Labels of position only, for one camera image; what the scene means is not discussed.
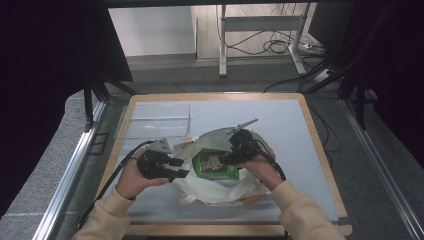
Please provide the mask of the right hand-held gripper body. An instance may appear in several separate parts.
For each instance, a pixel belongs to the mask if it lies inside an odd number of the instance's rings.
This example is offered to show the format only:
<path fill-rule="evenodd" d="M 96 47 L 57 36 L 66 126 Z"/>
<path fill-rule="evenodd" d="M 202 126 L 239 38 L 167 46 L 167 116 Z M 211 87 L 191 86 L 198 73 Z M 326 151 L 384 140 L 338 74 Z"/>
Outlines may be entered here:
<path fill-rule="evenodd" d="M 247 162 L 262 152 L 258 145 L 258 141 L 253 137 L 252 132 L 245 129 L 246 126 L 251 125 L 256 121 L 257 119 L 253 119 L 239 124 L 234 129 L 228 131 L 228 134 L 232 133 L 232 136 L 229 139 L 232 153 L 229 155 L 239 157 L 241 159 L 240 163 Z"/>

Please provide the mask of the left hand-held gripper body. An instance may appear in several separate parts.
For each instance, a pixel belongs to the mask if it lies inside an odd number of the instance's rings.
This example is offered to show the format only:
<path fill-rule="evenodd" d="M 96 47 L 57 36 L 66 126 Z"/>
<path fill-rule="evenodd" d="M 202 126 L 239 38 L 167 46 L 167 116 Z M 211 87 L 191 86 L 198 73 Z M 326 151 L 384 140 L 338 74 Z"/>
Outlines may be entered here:
<path fill-rule="evenodd" d="M 174 171 L 165 167 L 171 162 L 168 141 L 166 139 L 147 141 L 144 148 L 145 152 L 137 160 L 137 168 L 142 176 L 149 180 L 167 178 L 169 181 L 173 181 Z"/>

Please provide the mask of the green snack packet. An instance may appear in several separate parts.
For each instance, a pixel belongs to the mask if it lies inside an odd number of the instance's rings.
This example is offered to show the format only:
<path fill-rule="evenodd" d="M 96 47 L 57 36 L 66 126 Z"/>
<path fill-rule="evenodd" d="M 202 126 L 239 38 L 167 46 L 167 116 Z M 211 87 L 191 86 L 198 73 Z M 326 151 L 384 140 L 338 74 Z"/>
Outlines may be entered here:
<path fill-rule="evenodd" d="M 202 149 L 192 159 L 192 166 L 199 178 L 207 180 L 238 180 L 239 170 L 221 162 L 228 152 Z"/>

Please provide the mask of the white printed cloth bag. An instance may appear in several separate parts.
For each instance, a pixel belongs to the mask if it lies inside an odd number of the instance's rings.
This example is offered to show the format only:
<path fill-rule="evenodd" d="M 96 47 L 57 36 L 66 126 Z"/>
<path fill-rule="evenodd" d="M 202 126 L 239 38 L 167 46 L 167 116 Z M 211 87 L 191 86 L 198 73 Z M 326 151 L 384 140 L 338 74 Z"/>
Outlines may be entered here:
<path fill-rule="evenodd" d="M 243 204 L 243 199 L 269 194 L 270 191 L 247 170 L 239 170 L 238 180 L 207 180 L 199 178 L 192 166 L 193 157 L 202 149 L 215 149 L 232 153 L 228 134 L 232 127 L 216 129 L 174 146 L 175 158 L 182 159 L 182 169 L 189 170 L 185 178 L 176 178 L 172 184 L 182 191 L 181 204 L 199 201 L 211 206 L 232 206 Z M 256 140 L 262 138 L 252 132 Z"/>

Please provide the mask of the clear plastic storage box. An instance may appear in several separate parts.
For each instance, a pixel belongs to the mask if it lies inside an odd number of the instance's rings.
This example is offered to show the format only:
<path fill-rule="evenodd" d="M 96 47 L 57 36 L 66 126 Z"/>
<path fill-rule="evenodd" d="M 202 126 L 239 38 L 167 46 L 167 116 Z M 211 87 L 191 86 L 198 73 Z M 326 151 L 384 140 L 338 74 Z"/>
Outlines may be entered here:
<path fill-rule="evenodd" d="M 171 103 L 136 103 L 123 108 L 116 139 L 184 137 L 190 130 L 190 106 Z"/>

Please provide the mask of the person's left hand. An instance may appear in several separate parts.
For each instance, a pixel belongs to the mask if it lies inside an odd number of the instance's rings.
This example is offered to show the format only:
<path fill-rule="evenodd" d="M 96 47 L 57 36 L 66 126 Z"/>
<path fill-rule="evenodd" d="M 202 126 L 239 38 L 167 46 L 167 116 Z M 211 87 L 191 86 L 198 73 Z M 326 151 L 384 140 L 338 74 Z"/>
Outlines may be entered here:
<path fill-rule="evenodd" d="M 124 165 L 118 183 L 115 186 L 116 192 L 125 199 L 135 199 L 143 190 L 152 186 L 167 184 L 167 178 L 146 179 L 138 170 L 137 160 L 145 153 L 143 148 L 134 153 Z"/>

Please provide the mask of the person's right hand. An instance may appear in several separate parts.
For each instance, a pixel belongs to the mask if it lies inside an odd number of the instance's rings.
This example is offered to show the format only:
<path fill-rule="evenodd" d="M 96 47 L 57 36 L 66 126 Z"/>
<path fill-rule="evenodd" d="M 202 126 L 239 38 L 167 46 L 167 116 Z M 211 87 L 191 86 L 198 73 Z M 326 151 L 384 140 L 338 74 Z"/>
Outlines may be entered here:
<path fill-rule="evenodd" d="M 279 184 L 283 182 L 277 170 L 271 166 L 271 164 L 264 156 L 260 154 L 256 155 L 247 162 L 236 164 L 235 167 L 247 169 L 270 191 L 273 191 Z"/>

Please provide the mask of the black metal stand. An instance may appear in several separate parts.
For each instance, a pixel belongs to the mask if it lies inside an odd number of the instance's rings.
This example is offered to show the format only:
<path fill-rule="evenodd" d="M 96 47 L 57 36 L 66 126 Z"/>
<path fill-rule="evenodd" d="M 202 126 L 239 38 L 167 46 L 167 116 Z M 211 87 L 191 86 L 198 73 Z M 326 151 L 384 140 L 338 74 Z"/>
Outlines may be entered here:
<path fill-rule="evenodd" d="M 309 87 L 303 91 L 304 94 L 312 94 L 330 83 L 343 78 L 337 90 L 337 96 L 341 99 L 350 97 L 353 91 L 356 91 L 355 99 L 355 119 L 362 130 L 366 129 L 364 122 L 364 106 L 365 106 L 365 83 L 360 77 L 359 60 L 353 60 L 346 66 L 342 67 L 321 82 Z"/>
<path fill-rule="evenodd" d="M 86 115 L 86 126 L 85 131 L 88 132 L 94 126 L 94 110 L 92 103 L 92 95 L 95 95 L 96 98 L 105 103 L 110 99 L 110 93 L 106 88 L 106 83 L 111 84 L 112 86 L 126 92 L 127 94 L 133 96 L 138 95 L 138 92 L 131 87 L 125 85 L 124 83 L 112 80 L 112 79 L 102 79 L 96 75 L 88 75 L 84 81 L 84 107 Z"/>

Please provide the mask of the white power strip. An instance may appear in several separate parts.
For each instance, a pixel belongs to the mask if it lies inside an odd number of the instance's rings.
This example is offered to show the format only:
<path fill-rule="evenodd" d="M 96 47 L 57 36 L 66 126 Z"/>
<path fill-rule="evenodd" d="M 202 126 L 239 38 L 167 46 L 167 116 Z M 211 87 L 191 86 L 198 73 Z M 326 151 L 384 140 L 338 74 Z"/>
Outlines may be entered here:
<path fill-rule="evenodd" d="M 315 82 L 321 82 L 325 80 L 327 77 L 331 76 L 334 73 L 331 69 L 324 69 L 321 73 L 319 73 L 315 78 Z"/>

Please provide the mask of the dark curtain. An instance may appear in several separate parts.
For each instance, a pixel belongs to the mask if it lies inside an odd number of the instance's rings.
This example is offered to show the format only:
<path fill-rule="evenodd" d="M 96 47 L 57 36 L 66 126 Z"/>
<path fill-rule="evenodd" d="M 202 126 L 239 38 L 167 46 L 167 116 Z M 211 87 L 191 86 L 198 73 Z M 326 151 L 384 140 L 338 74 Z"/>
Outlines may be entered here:
<path fill-rule="evenodd" d="M 104 0 L 0 0 L 0 217 L 38 164 L 66 100 L 132 76 Z"/>
<path fill-rule="evenodd" d="M 367 51 L 362 76 L 375 111 L 424 168 L 424 0 L 356 0 L 350 33 L 393 8 Z"/>

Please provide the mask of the white metal desk frame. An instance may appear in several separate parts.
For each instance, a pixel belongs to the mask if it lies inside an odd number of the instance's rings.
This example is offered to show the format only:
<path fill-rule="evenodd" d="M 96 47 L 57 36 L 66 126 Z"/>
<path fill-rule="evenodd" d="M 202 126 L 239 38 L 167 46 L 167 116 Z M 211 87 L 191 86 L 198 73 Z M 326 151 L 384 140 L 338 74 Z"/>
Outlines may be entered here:
<path fill-rule="evenodd" d="M 219 76 L 227 76 L 227 32 L 250 32 L 250 31 L 289 31 L 295 32 L 295 38 L 288 44 L 288 50 L 299 75 L 305 75 L 306 70 L 300 60 L 298 50 L 300 39 L 306 24 L 310 3 L 305 5 L 301 15 L 270 15 L 270 16 L 226 16 L 226 6 L 221 6 L 219 20 L 220 30 L 220 55 Z"/>

